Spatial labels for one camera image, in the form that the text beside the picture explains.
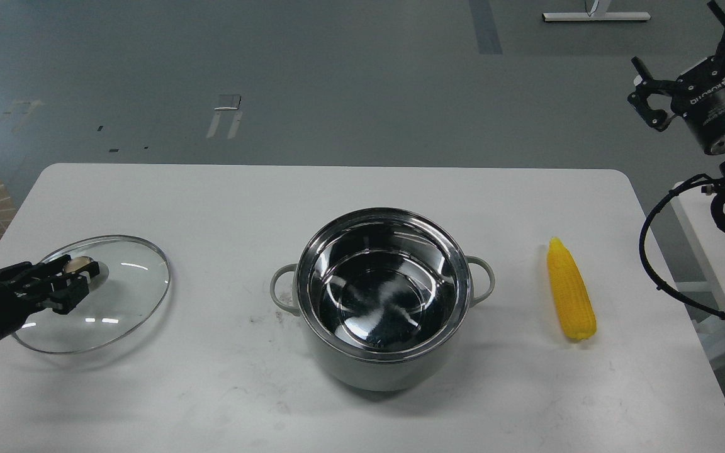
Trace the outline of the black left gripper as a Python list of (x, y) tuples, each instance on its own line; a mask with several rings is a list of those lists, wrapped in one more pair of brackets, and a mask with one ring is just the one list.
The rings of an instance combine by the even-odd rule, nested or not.
[[(89, 295), (89, 281), (100, 275), (100, 264), (89, 256), (58, 256), (52, 260), (20, 262), (0, 269), (0, 340), (17, 332), (38, 307), (68, 315)], [(37, 287), (46, 291), (38, 306), (24, 301), (6, 286)]]

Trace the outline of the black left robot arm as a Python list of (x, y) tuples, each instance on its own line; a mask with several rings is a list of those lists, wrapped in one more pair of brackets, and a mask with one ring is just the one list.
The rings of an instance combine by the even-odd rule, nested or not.
[(0, 269), (0, 340), (44, 310), (68, 315), (104, 278), (106, 267), (89, 256), (60, 255)]

